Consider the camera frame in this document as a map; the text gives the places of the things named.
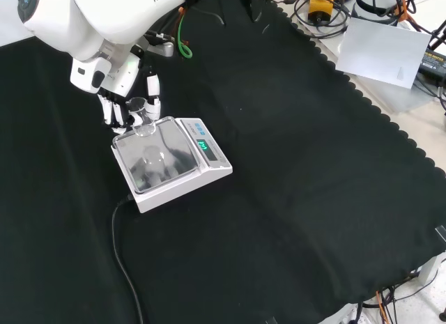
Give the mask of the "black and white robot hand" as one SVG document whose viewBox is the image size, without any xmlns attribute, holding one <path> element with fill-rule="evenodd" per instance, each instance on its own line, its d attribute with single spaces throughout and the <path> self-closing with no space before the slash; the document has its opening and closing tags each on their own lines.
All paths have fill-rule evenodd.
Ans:
<svg viewBox="0 0 446 324">
<path fill-rule="evenodd" d="M 112 70 L 109 59 L 72 60 L 70 82 L 97 95 L 103 123 L 116 134 L 149 125 L 160 118 L 160 80 L 143 52 L 130 52 L 123 65 Z"/>
</svg>

